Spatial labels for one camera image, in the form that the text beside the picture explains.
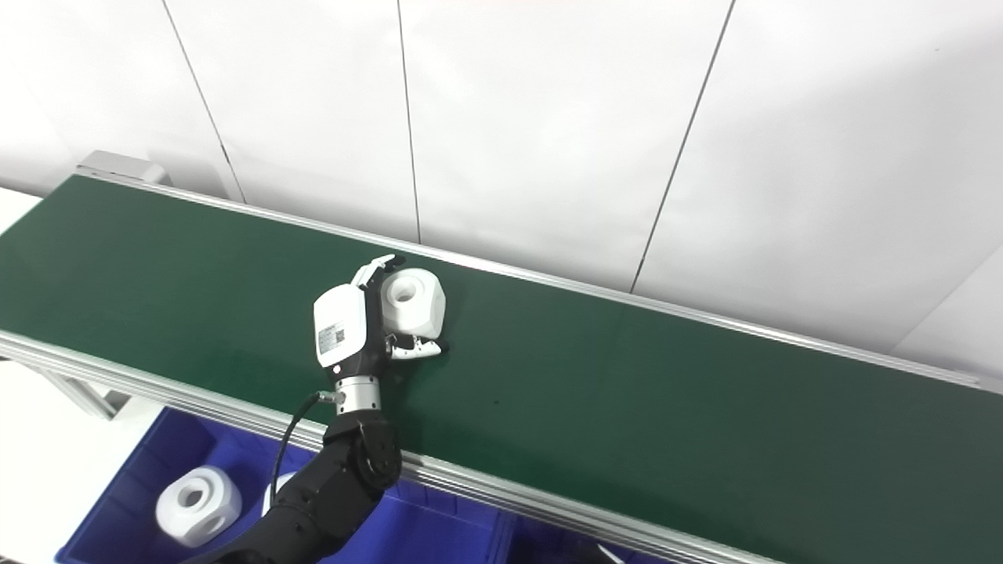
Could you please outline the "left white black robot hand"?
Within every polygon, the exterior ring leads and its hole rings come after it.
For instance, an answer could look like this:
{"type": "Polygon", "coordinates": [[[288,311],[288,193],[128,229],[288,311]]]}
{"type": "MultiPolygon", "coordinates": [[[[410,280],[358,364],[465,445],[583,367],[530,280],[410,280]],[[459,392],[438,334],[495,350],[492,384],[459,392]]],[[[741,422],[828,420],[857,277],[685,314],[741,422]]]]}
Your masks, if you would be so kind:
{"type": "Polygon", "coordinates": [[[440,279],[404,262],[401,255],[377,257],[313,304],[316,356],[331,385],[355,376],[379,378],[391,361],[447,352],[440,279]]]}

